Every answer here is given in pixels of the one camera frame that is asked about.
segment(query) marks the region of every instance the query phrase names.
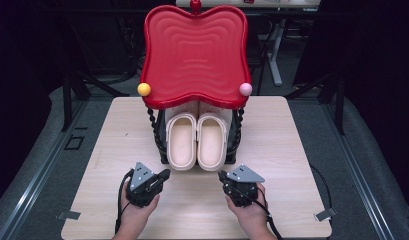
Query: yellow ball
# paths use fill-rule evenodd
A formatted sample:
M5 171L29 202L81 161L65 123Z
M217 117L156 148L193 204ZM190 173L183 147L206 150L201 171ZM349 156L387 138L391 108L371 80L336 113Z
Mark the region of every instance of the yellow ball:
M138 93L142 97L146 97L151 93L151 87L147 83L141 83L138 85Z

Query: pink ball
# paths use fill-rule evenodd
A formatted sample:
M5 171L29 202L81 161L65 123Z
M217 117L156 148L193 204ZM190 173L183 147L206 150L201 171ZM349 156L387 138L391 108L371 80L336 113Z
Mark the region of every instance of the pink ball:
M241 93L242 96L248 97L251 95L251 92L253 91L253 87L249 83L243 83L239 87L239 92Z

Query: cream slipper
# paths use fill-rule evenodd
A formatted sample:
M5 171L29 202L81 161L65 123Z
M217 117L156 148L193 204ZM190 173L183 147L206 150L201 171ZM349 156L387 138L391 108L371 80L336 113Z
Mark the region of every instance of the cream slipper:
M206 171L220 170L226 160L232 110L200 102L197 125L198 164Z
M196 162L197 102L166 110L167 160L175 170L191 169Z

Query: red object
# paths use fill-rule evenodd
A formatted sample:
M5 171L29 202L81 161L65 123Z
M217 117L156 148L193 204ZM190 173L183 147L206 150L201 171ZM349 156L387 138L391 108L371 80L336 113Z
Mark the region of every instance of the red object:
M145 105L165 109L195 100L228 109L244 107L248 97L239 89L251 83L246 17L233 6L199 13L201 3L194 5L198 8L193 13L159 6L145 19L146 57L140 82L151 87L143 97Z

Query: person's hand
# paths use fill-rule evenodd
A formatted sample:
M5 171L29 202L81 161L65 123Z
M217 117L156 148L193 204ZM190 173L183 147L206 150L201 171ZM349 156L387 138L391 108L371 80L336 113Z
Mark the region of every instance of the person's hand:
M128 183L125 182L122 190L120 200L122 209L129 203L129 200L126 198L127 184ZM148 217L156 209L159 199L160 194L155 195L150 205L143 208L129 204L123 211L119 231L113 239L133 240L138 238L148 222Z
M257 201L265 206L266 203L263 196L265 188L261 183L257 183L257 187L261 190L261 192L258 191ZM239 224L251 240L276 239L267 228L266 212L260 206L253 203L247 207L236 207L229 196L225 196L225 198L229 209L236 215Z

